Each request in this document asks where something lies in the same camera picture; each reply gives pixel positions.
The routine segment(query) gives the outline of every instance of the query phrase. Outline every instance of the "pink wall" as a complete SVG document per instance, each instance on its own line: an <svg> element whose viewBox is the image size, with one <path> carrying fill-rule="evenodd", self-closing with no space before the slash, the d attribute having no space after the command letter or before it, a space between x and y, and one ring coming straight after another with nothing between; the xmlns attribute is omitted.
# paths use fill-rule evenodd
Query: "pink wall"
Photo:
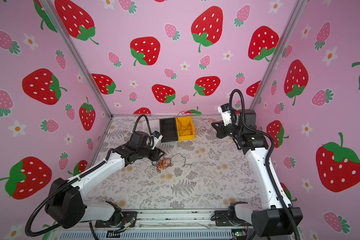
<svg viewBox="0 0 360 240"><path fill-rule="evenodd" d="M177 114L191 109L198 109L201 113L215 113L215 107L225 103L228 100L227 94L233 89L239 88L245 92L253 84L257 87L256 83L261 80L268 62L263 57L260 57L261 60L258 61L252 60L252 58L261 51L258 46L261 49L267 47L269 50L277 44L276 39L278 37L271 33L271 30L277 35L282 34L295 4L295 0L283 0L282 3L279 0L272 3L271 1L256 0L246 2L239 0L171 0L160 2L136 0L133 4L131 1L114 0L110 0L110 4L107 4L105 0L74 0L73 2L71 4L67 0L56 0L55 6L90 72L108 76L103 77L112 79L115 82L116 90L121 91L103 95L109 108L115 114L133 113L139 108L148 108L151 113ZM120 5L119 2L128 2L130 5ZM197 17L207 9L209 10L205 16L208 18L203 20L201 17L194 23ZM238 23L238 20L235 22L237 16L239 16L238 20L243 20L244 25ZM81 24L86 29L94 26L95 32L85 30L85 33L83 32L76 39L78 31L80 31L78 26ZM260 28L262 26L267 26L270 29ZM193 39L191 29L196 33L199 42L202 41L198 39L198 33L206 32L208 34L206 39L208 41L202 42L200 53L198 52L200 44ZM171 34L171 32L175 33L176 31L179 31L179 39ZM268 35L264 36L263 33L266 31L268 31ZM251 41L253 34L254 40L258 44L256 46L253 46L253 41ZM96 45L88 37L91 37L99 45ZM153 38L134 40L143 37L154 37L155 40ZM137 43L138 46L144 46L144 41L154 42L152 49L149 49L150 47L140 48L135 45ZM139 61L134 66L136 58L131 54L131 44L135 48L135 55L138 54L136 51L143 52L143 56L146 55L142 59L142 63L145 61L148 64L147 66L142 65ZM111 61L109 60L109 52L114 53L111 56ZM199 68L199 64L205 56L207 57L202 62L204 60L209 62L209 59L210 62L209 64L204 62L207 68L202 70ZM184 69L184 62L186 62L185 66L189 65L186 70L182 70ZM165 69L168 69L168 76L165 74ZM174 73L177 78L171 79ZM240 76L236 77L238 73L243 73L245 79ZM218 79L211 78L210 80L220 81L220 84L217 88L213 88L211 85L210 89L204 91L206 96L201 96L195 90L195 82L199 78L208 76L217 76ZM208 83L207 79L209 78L202 79L202 85ZM160 94L163 89L159 87L158 94L154 95L152 87L155 84L167 86L167 90L175 92L173 102L162 103L166 100ZM103 93L108 93L108 89L103 87L104 83L99 85L100 90L104 90ZM245 99L249 104L253 97L246 94Z"/></svg>
<svg viewBox="0 0 360 240"><path fill-rule="evenodd" d="M0 112L3 113L0 117L0 178L9 177L10 170L13 170L10 179L0 181L0 239L29 239L24 233L28 217L48 195L53 180L70 177L68 170L73 172L79 161L89 160L92 151L87 139L92 139L95 148L107 121L102 118L102 108L86 81L78 81L79 70L60 37L45 22L42 30L41 22L33 1L0 1L0 30L9 35L0 32L0 89L5 90L0 91ZM13 41L20 48L18 54L11 54L8 50L9 47L11 50L16 48ZM65 69L56 60L58 49L64 54L59 61ZM38 69L46 70L29 75ZM55 79L51 79L51 73L59 85L67 89L67 92L61 90L59 101L56 101L56 91L49 89L49 81L53 80L54 86L57 84ZM79 119L79 109L87 102L86 97L96 112L89 131L84 129ZM74 115L71 113L73 110L67 115L66 104L72 105ZM58 123L58 129L55 130L56 125L52 124L44 132L40 125L50 119ZM71 142L67 143L68 134ZM52 223L53 219L42 210L32 230L41 230L44 224Z"/></svg>
<svg viewBox="0 0 360 240"><path fill-rule="evenodd" d="M325 41L319 50L317 39ZM360 65L352 67L360 62L360 1L309 2L288 44L292 52L280 58L257 105L258 124L276 131L272 161L302 209L305 239L360 239ZM299 89L290 91L294 83ZM289 136L282 144L279 124Z"/></svg>

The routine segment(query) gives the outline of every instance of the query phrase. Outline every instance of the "white flower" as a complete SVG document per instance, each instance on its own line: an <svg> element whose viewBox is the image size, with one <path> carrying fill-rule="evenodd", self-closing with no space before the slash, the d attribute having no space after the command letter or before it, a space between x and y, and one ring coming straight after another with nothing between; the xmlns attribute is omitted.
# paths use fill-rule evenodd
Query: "white flower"
<svg viewBox="0 0 360 240"><path fill-rule="evenodd" d="M186 62L184 62L183 64L180 64L180 67L181 67L181 70L186 70L186 71L188 71L189 65L188 65Z"/></svg>
<svg viewBox="0 0 360 240"><path fill-rule="evenodd" d="M307 26L305 26L305 28L301 31L301 39L303 39L303 38L307 38L308 37L308 32L311 30L311 26L308 26L308 24L307 24Z"/></svg>
<svg viewBox="0 0 360 240"><path fill-rule="evenodd" d="M4 239L9 239L9 240L14 240L17 237L21 236L21 229L23 228L23 225L19 225L19 226L12 226L10 233L8 233L7 235L5 235Z"/></svg>
<svg viewBox="0 0 360 240"><path fill-rule="evenodd" d="M12 135L13 137L16 137L17 135L25 135L24 129L27 127L27 125L23 124L21 125L19 121L14 122L14 126L9 126L8 129L13 131Z"/></svg>
<svg viewBox="0 0 360 240"><path fill-rule="evenodd" d="M226 53L223 53L223 60L228 60L230 61L231 60L231 57L233 56L233 53L231 53L231 50L228 50Z"/></svg>
<svg viewBox="0 0 360 240"><path fill-rule="evenodd" d="M115 2L115 0L101 0L103 3L104 3L104 8L105 9L108 9L108 8L110 8L110 9L114 9L113 8L113 3Z"/></svg>
<svg viewBox="0 0 360 240"><path fill-rule="evenodd" d="M29 47L34 50L35 47L39 47L39 45L35 42L35 37L34 36L28 36L26 33L24 33L24 43L28 44Z"/></svg>
<svg viewBox="0 0 360 240"><path fill-rule="evenodd" d="M73 136L70 136L69 133L67 133L67 137L64 138L67 145L72 143L72 138Z"/></svg>
<svg viewBox="0 0 360 240"><path fill-rule="evenodd" d="M301 125L302 127L302 131L301 131L301 134L304 134L307 135L307 137L309 136L309 132L311 132L313 129L312 127L309 127L309 122L307 122L307 124L302 124Z"/></svg>
<svg viewBox="0 0 360 240"><path fill-rule="evenodd" d="M82 83L82 82L83 82L83 77L81 76L80 73L77 74L76 77L77 77L77 81L78 81L79 83Z"/></svg>
<svg viewBox="0 0 360 240"><path fill-rule="evenodd" d="M312 185L309 184L309 179L305 180L305 179L301 179L302 180L302 188L305 188L305 190L307 190L307 192L309 192L310 189L313 189Z"/></svg>
<svg viewBox="0 0 360 240"><path fill-rule="evenodd" d="M274 2L269 3L271 5L271 8L269 9L268 13L274 12L277 13L279 7L283 5L283 3L280 2L280 0L276 0Z"/></svg>
<svg viewBox="0 0 360 240"><path fill-rule="evenodd" d="M331 64L332 60L337 59L337 55L335 54L336 50L337 50L337 47L332 49L332 51L327 49L327 51L325 52L326 56L321 61L322 62L327 62L327 66L329 66Z"/></svg>
<svg viewBox="0 0 360 240"><path fill-rule="evenodd" d="M136 88L136 86L138 86L136 81L129 81L129 85L132 86L133 88Z"/></svg>
<svg viewBox="0 0 360 240"><path fill-rule="evenodd" d="M312 231L311 229L309 229L309 238L312 239L312 240L320 240L320 239L317 237L317 232L316 232L316 231Z"/></svg>
<svg viewBox="0 0 360 240"><path fill-rule="evenodd" d="M331 4L332 0L324 0L323 4L327 4L327 6L329 6Z"/></svg>

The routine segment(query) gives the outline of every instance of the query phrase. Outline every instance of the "strawberry wallpaper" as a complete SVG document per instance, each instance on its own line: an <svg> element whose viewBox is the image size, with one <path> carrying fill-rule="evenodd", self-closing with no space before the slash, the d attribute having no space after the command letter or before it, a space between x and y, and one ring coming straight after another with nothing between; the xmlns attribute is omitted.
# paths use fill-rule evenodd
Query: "strawberry wallpaper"
<svg viewBox="0 0 360 240"><path fill-rule="evenodd" d="M216 113L235 88L249 104L294 4L54 1L114 114Z"/></svg>
<svg viewBox="0 0 360 240"><path fill-rule="evenodd" d="M0 1L0 239L29 239L28 217L86 168L107 120L38 1ZM41 211L33 230L52 223Z"/></svg>
<svg viewBox="0 0 360 240"><path fill-rule="evenodd" d="M309 1L261 98L302 239L360 239L360 1Z"/></svg>

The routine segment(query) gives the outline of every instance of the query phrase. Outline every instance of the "table surface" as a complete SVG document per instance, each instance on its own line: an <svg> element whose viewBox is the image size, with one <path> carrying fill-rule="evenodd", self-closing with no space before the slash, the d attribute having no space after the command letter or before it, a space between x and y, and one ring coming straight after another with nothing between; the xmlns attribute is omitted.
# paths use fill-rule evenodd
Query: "table surface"
<svg viewBox="0 0 360 240"><path fill-rule="evenodd" d="M113 118L96 162L106 156L109 148L129 140L136 119L135 116ZM260 209L259 188L250 163L231 138L218 139L211 127L212 122L219 120L218 116L192 116L192 119L195 139L157 146L167 153L165 157L173 156L173 166L158 172L149 159L138 160L111 174L84 200L110 200L123 209L224 209L231 202L245 201ZM142 130L141 123L137 130Z"/></svg>

